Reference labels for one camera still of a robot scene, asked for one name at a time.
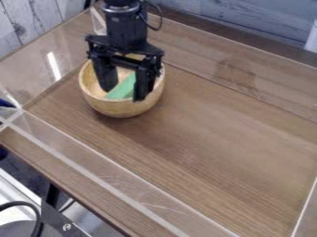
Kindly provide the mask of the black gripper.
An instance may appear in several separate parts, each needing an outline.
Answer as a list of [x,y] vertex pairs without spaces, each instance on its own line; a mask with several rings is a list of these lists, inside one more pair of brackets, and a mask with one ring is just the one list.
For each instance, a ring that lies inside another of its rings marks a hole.
[[101,88],[109,93],[117,84],[117,67],[137,69],[134,84],[135,102],[142,101],[153,92],[158,70],[161,70],[163,51],[149,43],[147,31],[158,31],[147,20],[147,6],[103,6],[106,35],[90,34],[89,59]]

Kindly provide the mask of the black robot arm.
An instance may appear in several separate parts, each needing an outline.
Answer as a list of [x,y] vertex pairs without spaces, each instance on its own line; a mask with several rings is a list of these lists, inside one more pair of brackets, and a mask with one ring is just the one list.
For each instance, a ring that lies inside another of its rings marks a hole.
[[137,74],[133,100],[142,101],[153,92],[161,76],[165,51],[149,43],[147,29],[158,31],[147,21],[147,6],[161,14],[159,6],[149,0],[105,0],[107,34],[89,34],[89,59],[102,89],[109,93],[119,82],[117,68]]

